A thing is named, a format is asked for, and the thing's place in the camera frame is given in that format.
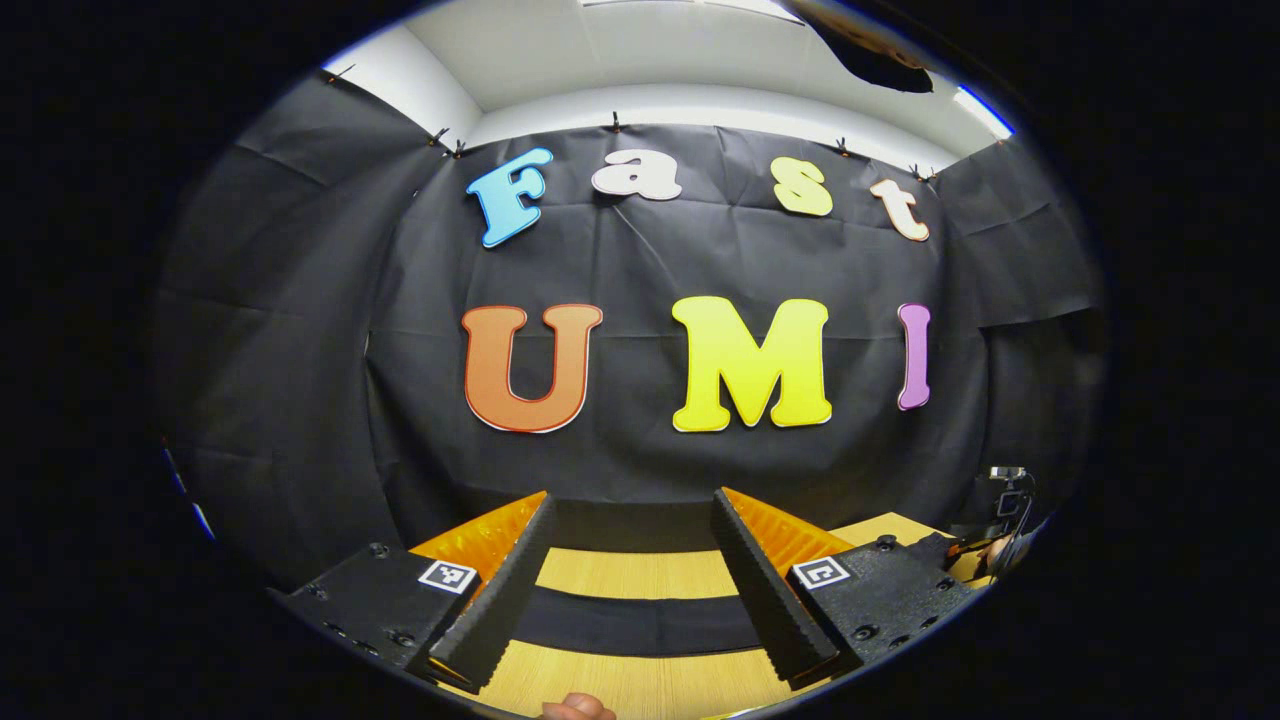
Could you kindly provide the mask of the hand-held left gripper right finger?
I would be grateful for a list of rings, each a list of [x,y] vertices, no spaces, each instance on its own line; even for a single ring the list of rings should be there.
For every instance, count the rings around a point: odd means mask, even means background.
[[[886,660],[977,598],[948,570],[952,541],[852,544],[728,487],[710,528],[776,674],[794,689]]]

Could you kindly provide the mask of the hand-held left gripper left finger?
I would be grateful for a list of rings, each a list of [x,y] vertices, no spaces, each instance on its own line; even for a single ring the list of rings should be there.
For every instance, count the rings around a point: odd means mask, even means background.
[[[476,694],[532,597],[554,525],[556,501],[540,491],[411,550],[370,543],[270,596],[387,667]]]

